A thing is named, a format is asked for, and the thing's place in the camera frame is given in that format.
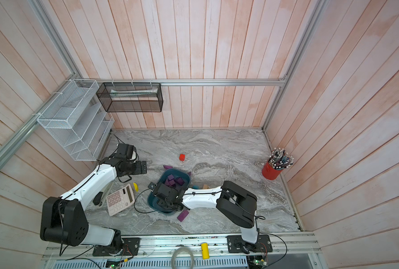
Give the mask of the teal plastic storage bin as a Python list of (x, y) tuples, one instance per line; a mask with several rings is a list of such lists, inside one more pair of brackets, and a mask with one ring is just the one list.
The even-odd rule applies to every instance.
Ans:
[(173, 215), (178, 211), (183, 211), (182, 197), (191, 182), (191, 175), (181, 170), (167, 169), (159, 181), (149, 185), (152, 193), (147, 202), (149, 206), (164, 215)]

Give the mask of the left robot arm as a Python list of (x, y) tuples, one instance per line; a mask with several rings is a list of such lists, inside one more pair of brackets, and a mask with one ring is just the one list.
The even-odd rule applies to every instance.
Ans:
[(47, 198), (42, 206), (40, 238), (61, 246), (94, 245), (111, 256), (123, 252), (121, 231), (89, 224), (87, 206), (110, 186), (115, 178), (146, 174), (145, 161), (138, 159), (133, 145), (118, 143), (116, 150), (98, 162), (78, 185), (59, 197)]

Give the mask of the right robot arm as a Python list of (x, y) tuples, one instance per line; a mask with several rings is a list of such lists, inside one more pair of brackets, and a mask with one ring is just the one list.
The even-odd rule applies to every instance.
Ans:
[(151, 183), (149, 189), (158, 199), (158, 208), (163, 213), (215, 208), (239, 226), (241, 236), (229, 239), (229, 252), (249, 254), (257, 249), (260, 233), (257, 227), (257, 197), (234, 182), (226, 180), (222, 186), (212, 189), (176, 188), (168, 183)]

